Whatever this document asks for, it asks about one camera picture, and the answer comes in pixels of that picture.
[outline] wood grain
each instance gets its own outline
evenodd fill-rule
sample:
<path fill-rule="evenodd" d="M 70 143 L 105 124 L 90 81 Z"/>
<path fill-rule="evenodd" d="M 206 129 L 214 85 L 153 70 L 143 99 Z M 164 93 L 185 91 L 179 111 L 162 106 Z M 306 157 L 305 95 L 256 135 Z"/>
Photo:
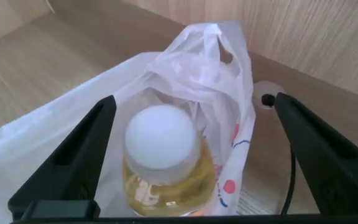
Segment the wood grain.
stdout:
<path fill-rule="evenodd" d="M 358 1 L 125 1 L 182 24 L 241 21 L 250 51 L 358 94 Z"/>
<path fill-rule="evenodd" d="M 167 47 L 183 25 L 119 1 L 73 1 L 0 39 L 0 125 L 119 62 Z M 270 80 L 358 145 L 358 96 L 257 54 L 254 81 Z M 244 169 L 241 214 L 277 213 L 288 189 L 290 149 L 274 110 L 257 109 Z M 298 172 L 290 213 L 318 212 Z"/>
<path fill-rule="evenodd" d="M 0 37 L 50 11 L 46 0 L 0 0 Z"/>

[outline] cooking oil bottle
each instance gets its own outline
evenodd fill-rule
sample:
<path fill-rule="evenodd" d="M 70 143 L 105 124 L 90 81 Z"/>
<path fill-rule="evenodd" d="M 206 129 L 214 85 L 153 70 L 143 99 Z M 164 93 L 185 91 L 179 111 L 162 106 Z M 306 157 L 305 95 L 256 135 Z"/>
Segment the cooking oil bottle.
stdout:
<path fill-rule="evenodd" d="M 170 105 L 141 111 L 124 144 L 124 191 L 138 215 L 203 214 L 215 186 L 213 160 L 184 111 Z"/>

